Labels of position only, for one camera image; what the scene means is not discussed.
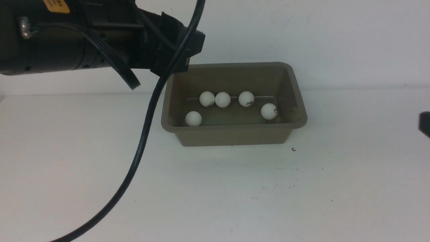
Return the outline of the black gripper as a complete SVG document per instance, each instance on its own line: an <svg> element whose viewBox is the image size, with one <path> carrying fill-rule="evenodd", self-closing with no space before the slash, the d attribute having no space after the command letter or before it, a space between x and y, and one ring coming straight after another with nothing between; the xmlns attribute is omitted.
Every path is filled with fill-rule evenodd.
<svg viewBox="0 0 430 242"><path fill-rule="evenodd" d="M134 54L135 69L148 69L160 76L175 55L188 28L176 18L162 13L157 15L137 9L137 19L144 29L139 37L138 49ZM190 37L184 53L178 60L173 74L187 72L191 57L201 53L205 34L196 30Z"/></svg>

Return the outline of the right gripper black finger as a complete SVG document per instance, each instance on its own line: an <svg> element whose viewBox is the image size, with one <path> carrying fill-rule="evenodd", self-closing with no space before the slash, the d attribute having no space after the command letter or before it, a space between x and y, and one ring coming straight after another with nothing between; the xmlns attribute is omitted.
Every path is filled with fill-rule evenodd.
<svg viewBox="0 0 430 242"><path fill-rule="evenodd" d="M430 138L430 112L421 112L419 114L418 130Z"/></svg>

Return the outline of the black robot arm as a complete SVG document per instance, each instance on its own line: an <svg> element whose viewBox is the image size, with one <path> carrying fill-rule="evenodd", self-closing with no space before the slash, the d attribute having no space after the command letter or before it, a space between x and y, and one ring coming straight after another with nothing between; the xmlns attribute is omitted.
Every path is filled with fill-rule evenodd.
<svg viewBox="0 0 430 242"><path fill-rule="evenodd" d="M112 68L130 89L135 69L159 77L140 141L149 137L157 101L162 126L186 147L284 142L308 115L292 66L282 62L191 65L203 49L197 30L140 9L135 0L2 0L1 75Z"/></svg>

